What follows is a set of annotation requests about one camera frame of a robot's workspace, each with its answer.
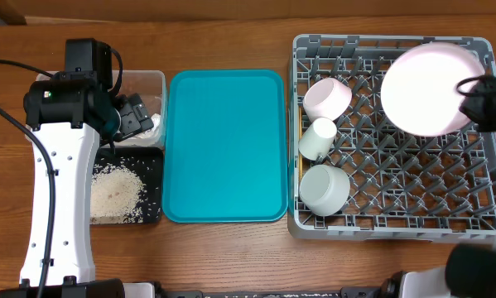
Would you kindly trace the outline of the white napkin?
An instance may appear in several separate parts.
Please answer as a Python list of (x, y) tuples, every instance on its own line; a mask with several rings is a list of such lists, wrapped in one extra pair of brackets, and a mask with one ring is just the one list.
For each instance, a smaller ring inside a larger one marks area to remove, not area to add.
[(156, 141), (161, 136), (161, 116), (157, 113), (154, 113), (151, 116), (151, 120), (153, 122), (153, 127), (151, 129), (146, 130), (145, 132), (140, 132), (136, 136), (130, 137), (129, 141)]

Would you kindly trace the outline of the white rice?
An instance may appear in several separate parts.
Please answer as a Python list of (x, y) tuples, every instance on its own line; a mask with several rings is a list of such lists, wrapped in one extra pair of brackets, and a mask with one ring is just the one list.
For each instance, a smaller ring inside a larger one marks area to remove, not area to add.
[(108, 161), (94, 165), (91, 224), (154, 224), (161, 217), (159, 187), (147, 179), (152, 169), (140, 161)]

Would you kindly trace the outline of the grey metal bowl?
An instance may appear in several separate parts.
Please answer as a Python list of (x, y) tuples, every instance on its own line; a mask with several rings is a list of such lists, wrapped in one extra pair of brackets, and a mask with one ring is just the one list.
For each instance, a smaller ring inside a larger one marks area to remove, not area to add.
[(302, 177), (299, 196), (315, 215), (330, 216), (340, 211), (350, 192), (349, 176), (340, 168), (316, 165)]

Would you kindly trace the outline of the pink bowl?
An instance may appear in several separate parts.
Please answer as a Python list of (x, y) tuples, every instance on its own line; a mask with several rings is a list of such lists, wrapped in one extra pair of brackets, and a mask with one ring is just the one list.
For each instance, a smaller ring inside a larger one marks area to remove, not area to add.
[(303, 109), (311, 122), (317, 118), (334, 121), (341, 116), (352, 99), (352, 90), (334, 78), (313, 84), (303, 99)]

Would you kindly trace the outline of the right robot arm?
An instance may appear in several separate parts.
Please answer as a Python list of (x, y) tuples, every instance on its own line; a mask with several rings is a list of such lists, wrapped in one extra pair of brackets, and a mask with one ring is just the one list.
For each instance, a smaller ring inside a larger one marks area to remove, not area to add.
[[(478, 132), (496, 132), (496, 77), (481, 75), (456, 85), (464, 96), (460, 111)], [(492, 248), (458, 244), (444, 267), (397, 272), (373, 297), (496, 297), (496, 239)]]

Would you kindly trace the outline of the white cup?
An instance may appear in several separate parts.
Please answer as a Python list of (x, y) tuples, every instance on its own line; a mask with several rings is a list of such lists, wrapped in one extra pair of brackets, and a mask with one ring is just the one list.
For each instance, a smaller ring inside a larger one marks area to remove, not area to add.
[(335, 141), (337, 128), (328, 118), (317, 118), (303, 133), (298, 150), (308, 160), (325, 157)]

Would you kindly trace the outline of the white round plate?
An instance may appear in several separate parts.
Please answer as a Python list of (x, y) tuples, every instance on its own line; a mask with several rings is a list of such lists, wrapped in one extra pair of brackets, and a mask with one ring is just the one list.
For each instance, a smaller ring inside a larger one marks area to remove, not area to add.
[(457, 131), (470, 120), (460, 111), (465, 96), (456, 85), (484, 73), (476, 56), (461, 46), (443, 42), (416, 46), (384, 75), (383, 111), (395, 127), (412, 135), (437, 137)]

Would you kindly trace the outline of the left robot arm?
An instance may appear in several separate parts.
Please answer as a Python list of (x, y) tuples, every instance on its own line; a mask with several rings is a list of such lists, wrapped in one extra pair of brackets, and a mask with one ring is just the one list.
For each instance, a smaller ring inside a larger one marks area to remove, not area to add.
[(65, 43), (65, 68), (34, 82), (23, 99), (25, 123), (0, 109), (33, 145), (31, 233), (16, 288), (1, 297), (123, 297), (119, 279), (99, 281), (90, 244), (94, 160), (103, 145), (153, 127), (137, 94), (119, 93), (119, 53), (95, 39)]

